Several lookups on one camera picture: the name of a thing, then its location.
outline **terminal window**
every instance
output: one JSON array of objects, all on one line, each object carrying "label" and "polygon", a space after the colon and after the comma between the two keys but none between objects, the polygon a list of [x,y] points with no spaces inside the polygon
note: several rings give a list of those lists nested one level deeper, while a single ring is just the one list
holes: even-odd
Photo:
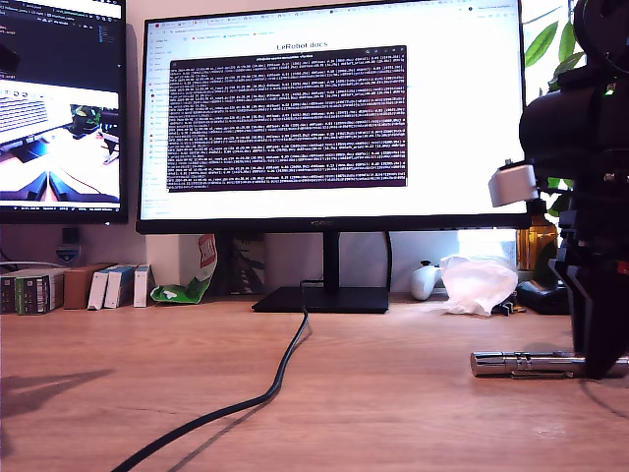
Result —
[{"label": "terminal window", "polygon": [[169,192],[407,185],[406,46],[170,64]]}]

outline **green crumpled wrapper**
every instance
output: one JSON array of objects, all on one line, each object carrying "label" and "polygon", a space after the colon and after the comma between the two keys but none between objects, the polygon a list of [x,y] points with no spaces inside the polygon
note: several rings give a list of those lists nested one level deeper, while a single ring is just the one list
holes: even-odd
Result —
[{"label": "green crumpled wrapper", "polygon": [[213,234],[204,234],[199,238],[200,271],[188,286],[158,285],[150,292],[150,298],[156,302],[198,303],[209,287],[216,269],[216,241]]}]

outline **book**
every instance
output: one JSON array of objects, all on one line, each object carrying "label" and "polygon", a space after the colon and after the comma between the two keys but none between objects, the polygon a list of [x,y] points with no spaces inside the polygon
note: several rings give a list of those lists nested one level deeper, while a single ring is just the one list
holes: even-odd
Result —
[{"label": "book", "polygon": [[0,275],[0,314],[16,313],[16,277]]},{"label": "book", "polygon": [[105,301],[109,271],[117,265],[97,270],[91,277],[91,287],[89,288],[89,298],[87,298],[88,310],[100,310]]},{"label": "book", "polygon": [[0,274],[0,313],[16,313],[16,276],[38,274],[40,269],[23,268]]},{"label": "book", "polygon": [[139,265],[136,269],[136,280],[134,281],[134,307],[146,308],[147,300],[150,300],[148,294],[155,286],[153,272],[150,264]]},{"label": "book", "polygon": [[135,265],[118,265],[109,270],[105,308],[118,308],[132,297],[135,271]]},{"label": "book", "polygon": [[113,266],[112,263],[101,263],[66,270],[63,308],[65,310],[84,310],[87,308],[89,289],[94,273],[111,266]]},{"label": "book", "polygon": [[64,268],[33,269],[15,277],[16,313],[43,315],[63,304]]}]

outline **monitor stand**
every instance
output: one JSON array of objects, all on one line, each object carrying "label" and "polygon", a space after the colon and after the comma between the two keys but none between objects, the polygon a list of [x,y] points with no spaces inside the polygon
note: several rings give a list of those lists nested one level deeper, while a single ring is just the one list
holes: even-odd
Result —
[{"label": "monitor stand", "polygon": [[[386,287],[340,287],[339,236],[323,232],[323,286],[304,286],[304,302],[311,313],[384,313],[389,308]],[[262,313],[301,313],[302,289],[281,287],[257,302]]]}]

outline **monitor bezel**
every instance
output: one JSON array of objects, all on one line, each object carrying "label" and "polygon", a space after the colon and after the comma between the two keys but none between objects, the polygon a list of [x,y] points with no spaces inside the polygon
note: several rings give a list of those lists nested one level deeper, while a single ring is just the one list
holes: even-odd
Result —
[{"label": "monitor bezel", "polygon": [[128,139],[128,103],[127,103],[127,0],[117,0],[121,9],[121,38],[120,54],[120,84],[118,90],[118,111],[120,117],[120,137],[119,137],[119,185],[120,185],[120,208],[115,210],[82,210],[82,209],[50,209],[40,207],[39,209],[0,209],[0,224],[98,224],[116,223],[125,224],[129,222],[129,139]]},{"label": "monitor bezel", "polygon": [[[432,231],[481,228],[516,228],[531,226],[532,210],[529,205],[523,213],[475,213],[475,214],[435,214],[435,215],[387,215],[387,216],[333,216],[321,218],[234,218],[234,219],[142,219],[143,200],[143,161],[144,161],[144,110],[146,105],[146,53],[148,28],[154,23],[201,20],[209,18],[241,17],[267,13],[290,13],[296,11],[326,10],[333,8],[385,5],[392,3],[419,3],[434,0],[371,0],[368,2],[347,2],[304,7],[247,10],[223,12],[207,15],[154,18],[144,21],[143,36],[143,79],[141,108],[141,149],[140,175],[138,179],[138,212],[136,231],[140,234],[202,234],[212,232],[301,233],[301,232],[372,232],[372,231]],[[522,0],[518,4],[518,24],[520,36],[520,78],[522,87],[522,108],[526,106],[524,80],[524,33],[522,25]]]}]

